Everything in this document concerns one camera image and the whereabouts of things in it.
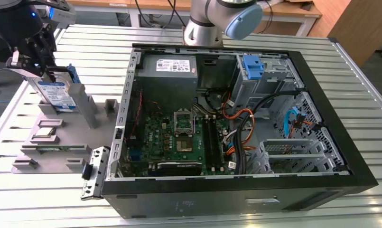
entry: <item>white desk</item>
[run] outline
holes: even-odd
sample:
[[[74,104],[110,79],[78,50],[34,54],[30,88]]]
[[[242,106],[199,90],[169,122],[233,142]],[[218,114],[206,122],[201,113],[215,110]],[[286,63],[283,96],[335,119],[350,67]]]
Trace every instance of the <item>white desk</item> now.
[[[56,63],[75,65],[96,102],[120,100],[134,42],[182,43],[179,29],[75,25],[56,34]],[[40,112],[39,97],[23,83],[0,118],[0,227],[382,228],[382,99],[358,67],[325,38],[253,35],[223,42],[226,47],[302,52],[379,186],[311,211],[124,220],[106,200],[80,201],[80,174],[10,173]]]

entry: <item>motherboard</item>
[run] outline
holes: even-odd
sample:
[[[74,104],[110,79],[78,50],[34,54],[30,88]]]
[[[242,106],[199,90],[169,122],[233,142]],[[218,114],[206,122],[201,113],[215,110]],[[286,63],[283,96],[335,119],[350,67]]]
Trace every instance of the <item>motherboard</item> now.
[[[226,129],[227,120],[197,115],[194,111],[149,116],[142,146],[129,150],[131,175],[161,176],[157,170],[162,165],[186,165],[198,175],[231,174],[223,160]],[[171,175],[186,175],[187,171],[185,167],[174,168]]]

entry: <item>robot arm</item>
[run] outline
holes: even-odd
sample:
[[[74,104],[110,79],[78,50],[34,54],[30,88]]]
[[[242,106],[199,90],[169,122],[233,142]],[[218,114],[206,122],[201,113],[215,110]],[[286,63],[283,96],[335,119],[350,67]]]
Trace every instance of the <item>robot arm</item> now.
[[[185,43],[222,46],[222,31],[231,39],[243,39],[262,19],[257,0],[193,0]]]
[[[55,72],[67,72],[55,64],[55,38],[51,25],[43,23],[35,5],[46,5],[50,18],[70,20],[75,12],[66,0],[0,0],[0,38],[8,43],[12,58],[7,67],[24,76],[55,81]]]

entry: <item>white label sticker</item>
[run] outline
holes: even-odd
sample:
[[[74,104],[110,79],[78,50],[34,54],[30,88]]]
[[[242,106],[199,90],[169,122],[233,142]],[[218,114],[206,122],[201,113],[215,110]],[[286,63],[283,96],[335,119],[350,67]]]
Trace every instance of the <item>white label sticker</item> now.
[[[231,100],[227,100],[227,104],[230,105],[230,107],[234,106],[234,102]]]
[[[122,7],[127,7],[126,4],[119,4],[119,3],[110,3],[110,6],[122,6]]]
[[[66,110],[75,109],[75,102],[67,94],[66,84],[63,82],[38,82],[38,86],[52,106]]]
[[[311,14],[305,14],[305,17],[307,17],[307,18],[318,18],[319,16],[318,15],[311,15]]]
[[[235,170],[235,165],[237,165],[235,162],[233,162],[233,161],[229,162],[229,168],[230,169]]]
[[[277,198],[246,199],[246,203],[279,203]]]
[[[191,72],[190,60],[159,59],[157,64],[157,71]]]

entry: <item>metal bracket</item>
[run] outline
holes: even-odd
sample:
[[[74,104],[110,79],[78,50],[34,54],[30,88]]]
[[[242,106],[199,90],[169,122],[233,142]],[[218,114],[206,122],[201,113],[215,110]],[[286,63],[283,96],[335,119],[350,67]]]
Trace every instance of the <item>metal bracket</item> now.
[[[92,150],[90,164],[86,164],[83,170],[83,179],[86,181],[82,192],[82,200],[103,199],[100,192],[108,165],[110,151],[111,148],[107,146]]]

